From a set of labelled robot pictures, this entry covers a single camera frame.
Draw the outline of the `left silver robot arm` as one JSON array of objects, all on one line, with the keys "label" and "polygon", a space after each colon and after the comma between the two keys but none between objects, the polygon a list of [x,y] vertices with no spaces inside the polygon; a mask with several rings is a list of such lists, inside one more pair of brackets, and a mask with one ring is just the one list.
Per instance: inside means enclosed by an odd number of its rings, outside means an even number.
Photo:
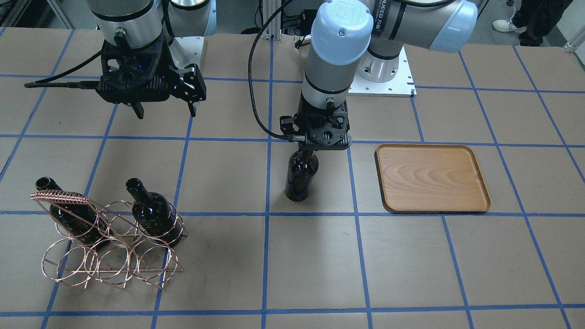
[{"label": "left silver robot arm", "polygon": [[392,79],[405,44],[458,52],[470,39],[477,6],[467,0],[326,0],[311,28],[297,113],[280,118],[301,151],[351,145],[347,95],[356,76]]}]

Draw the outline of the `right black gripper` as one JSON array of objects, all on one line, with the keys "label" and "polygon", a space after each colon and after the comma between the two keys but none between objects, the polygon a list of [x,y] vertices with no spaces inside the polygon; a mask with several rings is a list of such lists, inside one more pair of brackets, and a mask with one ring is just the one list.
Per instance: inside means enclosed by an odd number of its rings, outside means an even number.
[{"label": "right black gripper", "polygon": [[102,76],[97,93],[107,102],[133,103],[138,119],[144,118],[140,102],[162,102],[175,96],[188,102],[190,116],[197,116],[207,88],[198,65],[176,69],[165,36],[142,48],[124,52],[106,40],[101,48]]}]

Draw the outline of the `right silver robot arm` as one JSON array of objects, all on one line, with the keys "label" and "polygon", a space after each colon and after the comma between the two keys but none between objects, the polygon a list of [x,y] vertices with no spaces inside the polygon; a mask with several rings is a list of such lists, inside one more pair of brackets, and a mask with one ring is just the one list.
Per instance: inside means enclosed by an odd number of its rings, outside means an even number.
[{"label": "right silver robot arm", "polygon": [[133,108],[171,96],[186,102],[190,115],[207,97],[200,64],[205,36],[217,30],[214,0],[90,0],[104,35],[97,94]]}]

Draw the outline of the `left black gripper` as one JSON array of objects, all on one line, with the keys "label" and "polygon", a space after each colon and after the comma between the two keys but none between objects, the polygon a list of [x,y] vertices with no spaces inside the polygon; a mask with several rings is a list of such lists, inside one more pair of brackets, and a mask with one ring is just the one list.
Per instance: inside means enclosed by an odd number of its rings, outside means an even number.
[{"label": "left black gripper", "polygon": [[300,150],[345,150],[352,144],[347,102],[329,102],[321,109],[300,100],[297,113],[280,117],[280,129],[286,138],[298,142]]}]

